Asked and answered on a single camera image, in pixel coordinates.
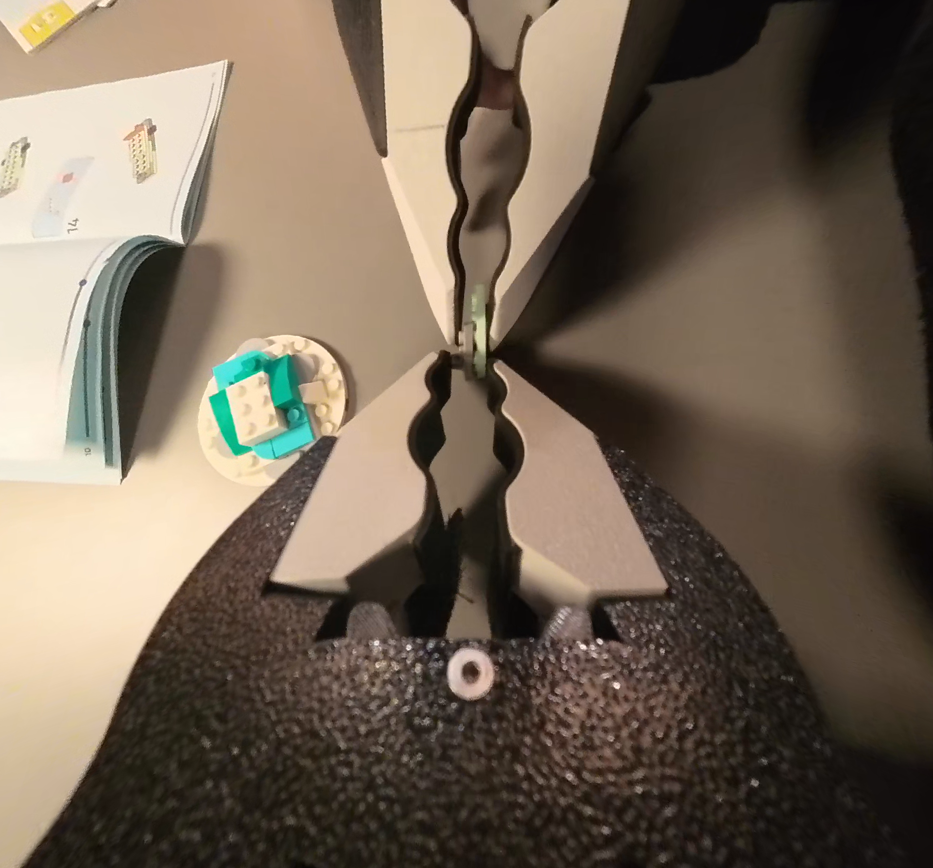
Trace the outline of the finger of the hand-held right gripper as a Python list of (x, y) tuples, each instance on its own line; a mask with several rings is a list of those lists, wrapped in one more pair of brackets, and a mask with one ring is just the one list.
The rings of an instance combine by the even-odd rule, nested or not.
[(460, 118), (474, 38), (451, 0), (380, 0), (386, 153), (382, 169), (428, 305), (446, 340), (461, 327), (457, 240), (466, 209)]
[(632, 0), (558, 0), (523, 36), (519, 103), (528, 152), (507, 205), (492, 342), (532, 298), (592, 185), (592, 159)]

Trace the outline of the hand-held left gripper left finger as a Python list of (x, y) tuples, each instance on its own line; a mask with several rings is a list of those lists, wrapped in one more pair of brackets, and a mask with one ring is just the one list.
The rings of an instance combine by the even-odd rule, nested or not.
[(445, 441), (450, 352), (428, 354), (344, 427), (271, 582), (313, 594), (408, 597), (445, 585), (449, 539), (431, 466)]

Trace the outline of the teal lego model on round plate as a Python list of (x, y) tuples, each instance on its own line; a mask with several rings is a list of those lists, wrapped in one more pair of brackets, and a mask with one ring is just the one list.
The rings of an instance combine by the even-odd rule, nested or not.
[(349, 383), (329, 347), (295, 334), (252, 338), (213, 367), (198, 439), (220, 475), (266, 488), (317, 442), (337, 436), (350, 410)]

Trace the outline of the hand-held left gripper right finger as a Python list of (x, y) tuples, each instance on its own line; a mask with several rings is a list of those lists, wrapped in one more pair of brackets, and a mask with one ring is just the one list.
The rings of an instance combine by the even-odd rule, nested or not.
[(507, 364), (492, 364), (507, 591), (533, 609), (658, 597), (668, 584), (592, 431)]

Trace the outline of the open lego instruction booklet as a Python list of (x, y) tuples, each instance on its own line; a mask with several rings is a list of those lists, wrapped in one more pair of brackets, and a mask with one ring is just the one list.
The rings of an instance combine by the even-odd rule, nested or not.
[(230, 71), (2, 101), (2, 482), (121, 483), (123, 302), (190, 241)]

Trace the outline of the small pale green lego piece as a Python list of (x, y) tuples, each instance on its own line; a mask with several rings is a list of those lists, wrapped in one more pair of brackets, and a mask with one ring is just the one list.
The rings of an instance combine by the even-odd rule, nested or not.
[(465, 378), (480, 382), (487, 378), (491, 345), (489, 286), (476, 283), (464, 295), (460, 330), (457, 336), (459, 367)]

